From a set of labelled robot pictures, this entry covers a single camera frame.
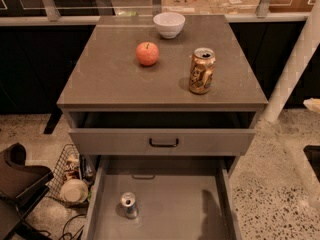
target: open drawer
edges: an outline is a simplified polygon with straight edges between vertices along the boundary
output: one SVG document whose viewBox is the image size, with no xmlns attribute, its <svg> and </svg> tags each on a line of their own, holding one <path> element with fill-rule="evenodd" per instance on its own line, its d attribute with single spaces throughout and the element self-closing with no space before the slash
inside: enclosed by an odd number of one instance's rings
<svg viewBox="0 0 320 240">
<path fill-rule="evenodd" d="M 241 239 L 222 158 L 102 156 L 83 239 Z"/>
<path fill-rule="evenodd" d="M 248 112 L 90 113 L 70 130 L 85 155 L 245 154 L 254 137 Z"/>
</svg>

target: terrazzo floor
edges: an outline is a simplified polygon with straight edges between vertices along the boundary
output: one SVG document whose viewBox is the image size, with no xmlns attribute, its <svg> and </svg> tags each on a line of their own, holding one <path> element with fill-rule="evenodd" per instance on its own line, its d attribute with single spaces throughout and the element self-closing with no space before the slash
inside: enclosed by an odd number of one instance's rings
<svg viewBox="0 0 320 240">
<path fill-rule="evenodd" d="M 53 170 L 64 146 L 72 141 L 64 117 L 52 135 L 44 135 L 48 119 L 49 115 L 1 115 L 0 150 L 20 142 L 27 150 L 27 164 Z M 319 114 L 290 109 L 274 123 L 259 120 L 256 136 L 230 178 L 244 240 L 320 239 L 320 205 L 314 201 L 320 197 L 320 184 L 303 152 L 306 145 L 320 145 Z M 27 221 L 59 239 L 65 223 L 85 212 L 44 198 Z M 66 231 L 75 234 L 84 222 L 78 217 Z"/>
</svg>

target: white round object in basket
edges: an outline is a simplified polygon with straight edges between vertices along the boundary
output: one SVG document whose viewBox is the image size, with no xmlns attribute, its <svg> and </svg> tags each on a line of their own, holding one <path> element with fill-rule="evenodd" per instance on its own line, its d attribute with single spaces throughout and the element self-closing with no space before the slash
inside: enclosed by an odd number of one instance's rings
<svg viewBox="0 0 320 240">
<path fill-rule="evenodd" d="M 79 179 L 68 180 L 63 184 L 60 196 L 66 202 L 81 203 L 88 197 L 88 186 Z"/>
<path fill-rule="evenodd" d="M 176 12 L 163 12 L 153 17 L 156 29 L 164 38 L 175 38 L 182 30 L 186 19 Z"/>
</svg>

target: white pole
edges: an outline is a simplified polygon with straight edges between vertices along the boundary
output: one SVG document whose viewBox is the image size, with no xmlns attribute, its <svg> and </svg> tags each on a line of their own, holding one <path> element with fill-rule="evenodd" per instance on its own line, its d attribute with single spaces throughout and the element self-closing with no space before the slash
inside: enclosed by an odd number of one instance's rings
<svg viewBox="0 0 320 240">
<path fill-rule="evenodd" d="M 319 43 L 320 0 L 317 0 L 269 99 L 263 114 L 266 120 L 277 120 Z"/>
</svg>

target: can in drawer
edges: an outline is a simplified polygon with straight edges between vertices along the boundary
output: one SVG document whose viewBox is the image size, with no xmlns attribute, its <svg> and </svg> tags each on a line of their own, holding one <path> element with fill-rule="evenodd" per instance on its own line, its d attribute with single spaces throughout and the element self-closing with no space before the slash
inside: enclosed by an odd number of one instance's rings
<svg viewBox="0 0 320 240">
<path fill-rule="evenodd" d="M 211 86 L 215 53 L 210 48 L 198 48 L 193 52 L 189 89 L 196 94 L 205 94 Z"/>
<path fill-rule="evenodd" d="M 121 196 L 120 203 L 124 208 L 124 212 L 128 219 L 135 219 L 138 217 L 138 207 L 136 196 L 131 192 L 126 192 Z"/>
</svg>

